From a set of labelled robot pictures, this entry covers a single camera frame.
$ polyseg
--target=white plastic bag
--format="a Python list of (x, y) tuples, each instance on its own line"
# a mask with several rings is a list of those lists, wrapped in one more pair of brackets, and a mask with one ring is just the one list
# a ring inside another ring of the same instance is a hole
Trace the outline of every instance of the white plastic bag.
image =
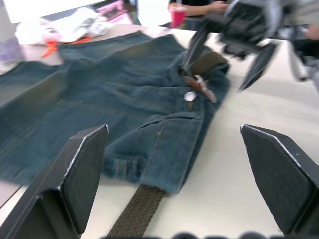
[(77, 41), (82, 37), (104, 35), (113, 26), (104, 17), (89, 8), (79, 8), (69, 17), (57, 21), (43, 18), (22, 22), (16, 29), (20, 44), (44, 45), (47, 39), (61, 43)]

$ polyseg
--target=woven fabric strap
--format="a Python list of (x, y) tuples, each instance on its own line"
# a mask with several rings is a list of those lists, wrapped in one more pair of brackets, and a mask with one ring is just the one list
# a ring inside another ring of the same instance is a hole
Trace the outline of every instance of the woven fabric strap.
[(142, 237), (164, 195), (161, 189), (140, 185), (107, 238)]

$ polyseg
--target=leather strap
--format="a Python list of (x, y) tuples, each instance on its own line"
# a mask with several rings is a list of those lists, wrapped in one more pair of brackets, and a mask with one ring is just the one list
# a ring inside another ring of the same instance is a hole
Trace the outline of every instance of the leather strap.
[(204, 75), (219, 64), (225, 64), (227, 60), (217, 52), (209, 52), (199, 57), (190, 68), (194, 75)]
[(142, 237), (164, 195), (161, 189), (140, 185), (107, 238)]

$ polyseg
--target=white wall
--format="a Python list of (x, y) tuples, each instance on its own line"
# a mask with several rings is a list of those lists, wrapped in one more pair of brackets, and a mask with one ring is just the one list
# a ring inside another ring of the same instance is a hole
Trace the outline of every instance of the white wall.
[[(102, 0), (5, 0), (12, 23), (43, 17), (58, 12), (100, 2)], [(169, 0), (139, 0), (139, 20), (154, 26), (170, 22)]]
[(143, 26), (158, 26), (170, 22), (169, 0), (138, 0), (139, 20)]
[(4, 0), (12, 23), (74, 9), (102, 0)]

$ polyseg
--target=person's hand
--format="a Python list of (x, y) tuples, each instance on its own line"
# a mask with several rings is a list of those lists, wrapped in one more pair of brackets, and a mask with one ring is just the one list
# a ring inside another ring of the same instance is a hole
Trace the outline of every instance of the person's hand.
[(216, 1), (208, 5), (209, 12), (213, 11), (216, 13), (224, 13), (228, 7), (228, 4), (226, 4), (223, 1)]
[(319, 25), (310, 25), (306, 33), (306, 37), (311, 40), (319, 40)]

